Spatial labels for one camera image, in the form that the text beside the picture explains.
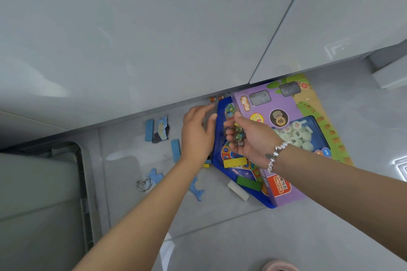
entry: board game box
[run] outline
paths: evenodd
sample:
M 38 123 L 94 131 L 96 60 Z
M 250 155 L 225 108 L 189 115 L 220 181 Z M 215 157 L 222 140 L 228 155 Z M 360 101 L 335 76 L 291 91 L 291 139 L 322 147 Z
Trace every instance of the board game box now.
M 262 183 L 261 191 L 242 188 L 269 208 L 298 200 L 304 195 L 283 177 L 247 161 L 247 165 L 224 168 L 223 160 L 241 157 L 229 149 L 223 122 L 241 114 L 274 129 L 285 141 L 321 156 L 353 165 L 345 146 L 329 121 L 317 95 L 304 74 L 298 74 L 236 92 L 218 104 L 214 165 L 232 180 L 242 176 Z

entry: beaded bracelet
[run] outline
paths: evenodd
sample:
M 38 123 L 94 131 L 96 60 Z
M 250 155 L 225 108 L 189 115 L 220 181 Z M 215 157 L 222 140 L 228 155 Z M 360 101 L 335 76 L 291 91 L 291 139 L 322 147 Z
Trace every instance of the beaded bracelet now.
M 267 169 L 269 173 L 273 172 L 273 165 L 276 161 L 276 157 L 278 157 L 279 152 L 285 149 L 289 144 L 291 144 L 291 142 L 283 142 L 281 145 L 275 147 L 275 151 L 272 154 L 266 153 L 266 158 L 270 159 L 269 167 Z

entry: keyring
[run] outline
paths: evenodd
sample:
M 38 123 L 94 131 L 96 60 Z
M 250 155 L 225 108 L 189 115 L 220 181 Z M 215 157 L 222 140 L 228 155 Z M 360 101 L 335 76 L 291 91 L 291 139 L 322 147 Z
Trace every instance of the keyring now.
M 139 182 L 140 182 L 142 185 L 145 185 L 147 181 L 149 182 L 149 186 L 148 186 L 145 190 L 142 190 L 142 189 L 140 189 L 140 188 L 138 187 L 138 183 L 139 183 Z M 150 187 L 151 187 L 151 180 L 150 180 L 150 178 L 145 179 L 144 182 L 139 180 L 139 181 L 137 181 L 137 183 L 135 184 L 135 186 L 137 186 L 137 189 L 138 189 L 140 192 L 146 192 L 146 191 L 148 191 L 148 190 L 150 189 Z

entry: hand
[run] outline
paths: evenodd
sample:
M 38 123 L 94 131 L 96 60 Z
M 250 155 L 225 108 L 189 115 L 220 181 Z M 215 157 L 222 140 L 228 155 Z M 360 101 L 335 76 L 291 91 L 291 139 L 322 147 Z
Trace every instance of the hand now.
M 230 142 L 230 150 L 244 155 L 257 166 L 267 169 L 270 160 L 266 158 L 266 153 L 272 153 L 274 147 L 281 145 L 284 141 L 267 124 L 242 117 L 239 112 L 236 112 L 233 119 L 225 121 L 223 125 L 224 127 L 234 127 L 235 122 L 246 132 L 246 138 L 243 139 L 245 145 L 236 146 L 234 129 L 227 129 L 226 139 Z
M 212 114 L 209 117 L 206 130 L 202 126 L 205 114 L 213 107 L 213 104 L 195 106 L 184 116 L 184 125 L 181 132 L 181 160 L 188 161 L 188 163 L 192 163 L 199 168 L 203 166 L 213 149 L 218 114 Z

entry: cabinet door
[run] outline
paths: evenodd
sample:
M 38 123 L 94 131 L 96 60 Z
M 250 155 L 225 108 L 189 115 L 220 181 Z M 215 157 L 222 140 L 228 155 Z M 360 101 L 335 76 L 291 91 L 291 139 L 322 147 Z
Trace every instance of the cabinet door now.
M 251 83 L 394 45 L 407 38 L 407 0 L 295 0 Z
M 0 109 L 74 129 L 245 84 L 292 0 L 1 0 Z

